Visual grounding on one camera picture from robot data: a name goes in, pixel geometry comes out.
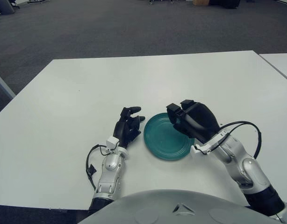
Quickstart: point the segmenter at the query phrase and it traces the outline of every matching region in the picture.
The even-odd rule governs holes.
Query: green ceramic plate
[[[173,128],[167,113],[152,117],[144,127],[144,142],[148,149],[164,160],[179,160],[190,152],[194,139]]]

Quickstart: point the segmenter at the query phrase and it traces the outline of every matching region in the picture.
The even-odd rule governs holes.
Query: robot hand
[[[143,116],[131,117],[131,114],[139,112],[139,106],[124,107],[121,112],[121,118],[115,125],[113,136],[119,140],[119,146],[127,148],[127,145],[132,142],[141,132],[139,131],[139,123],[145,120]]]
[[[261,132],[253,123],[237,121],[219,127],[213,113],[201,103],[193,100],[167,106],[167,113],[174,128],[189,138],[197,138],[203,146],[194,146],[195,153],[213,153],[237,182],[251,208],[266,216],[287,223],[287,203],[283,202],[272,187],[258,162],[255,160],[261,147]],[[231,131],[224,129],[238,124]],[[248,124],[258,131],[258,146],[254,156],[247,154],[241,142],[231,136],[237,127]]]
[[[107,154],[103,154],[106,157],[102,162],[102,174],[88,209],[88,215],[99,211],[119,197],[121,177],[125,168],[125,159],[128,156],[126,148],[141,133],[139,124],[145,119],[142,116],[131,117],[131,115],[140,110],[139,106],[124,107],[115,125],[113,136],[110,136],[106,141],[106,146],[103,146],[107,148]]]

